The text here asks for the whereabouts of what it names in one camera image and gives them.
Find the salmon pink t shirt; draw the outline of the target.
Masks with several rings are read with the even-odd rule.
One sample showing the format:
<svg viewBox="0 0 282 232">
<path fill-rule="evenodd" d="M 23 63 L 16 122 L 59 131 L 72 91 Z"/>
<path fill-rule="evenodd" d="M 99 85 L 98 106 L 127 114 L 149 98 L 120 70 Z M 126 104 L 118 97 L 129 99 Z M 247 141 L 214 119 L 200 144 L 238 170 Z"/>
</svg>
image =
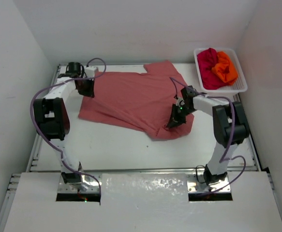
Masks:
<svg viewBox="0 0 282 232">
<path fill-rule="evenodd" d="M 172 140 L 188 135 L 193 115 L 186 123 L 166 127 L 182 75 L 170 61 L 144 65 L 145 72 L 106 72 L 95 80 L 94 98 L 84 97 L 78 117 L 82 120 L 145 132 L 150 138 Z M 174 78 L 179 84 L 174 85 Z"/>
</svg>

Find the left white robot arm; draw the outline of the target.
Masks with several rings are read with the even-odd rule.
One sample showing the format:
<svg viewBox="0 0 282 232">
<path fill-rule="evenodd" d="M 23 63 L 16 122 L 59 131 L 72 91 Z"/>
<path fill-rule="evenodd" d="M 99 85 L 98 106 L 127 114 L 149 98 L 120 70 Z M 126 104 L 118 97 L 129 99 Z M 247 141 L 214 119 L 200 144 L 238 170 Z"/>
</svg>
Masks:
<svg viewBox="0 0 282 232">
<path fill-rule="evenodd" d="M 65 139 L 70 132 L 65 102 L 74 90 L 81 96 L 94 98 L 94 77 L 97 72 L 97 67 L 70 62 L 50 91 L 32 103 L 34 121 L 45 141 L 55 151 L 64 184 L 68 190 L 78 193 L 85 193 L 91 188 L 90 176 L 82 173 L 78 159 L 65 151 Z"/>
</svg>

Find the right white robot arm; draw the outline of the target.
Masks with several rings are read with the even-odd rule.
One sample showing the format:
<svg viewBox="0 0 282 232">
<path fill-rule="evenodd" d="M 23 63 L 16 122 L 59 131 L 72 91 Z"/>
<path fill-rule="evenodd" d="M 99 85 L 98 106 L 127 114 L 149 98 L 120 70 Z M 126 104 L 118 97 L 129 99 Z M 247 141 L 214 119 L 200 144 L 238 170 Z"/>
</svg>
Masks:
<svg viewBox="0 0 282 232">
<path fill-rule="evenodd" d="M 213 134 L 216 145 L 210 161 L 204 166 L 204 190 L 200 195 L 216 193 L 223 188 L 213 189 L 212 184 L 224 181 L 227 177 L 229 162 L 246 159 L 242 155 L 234 155 L 240 144 L 250 135 L 250 127 L 243 109 L 238 101 L 231 101 L 227 97 L 211 97 L 206 93 L 196 91 L 192 86 L 184 86 L 182 96 L 175 96 L 177 100 L 172 105 L 171 115 L 166 125 L 168 129 L 179 127 L 186 123 L 188 115 L 201 111 L 212 117 Z"/>
</svg>

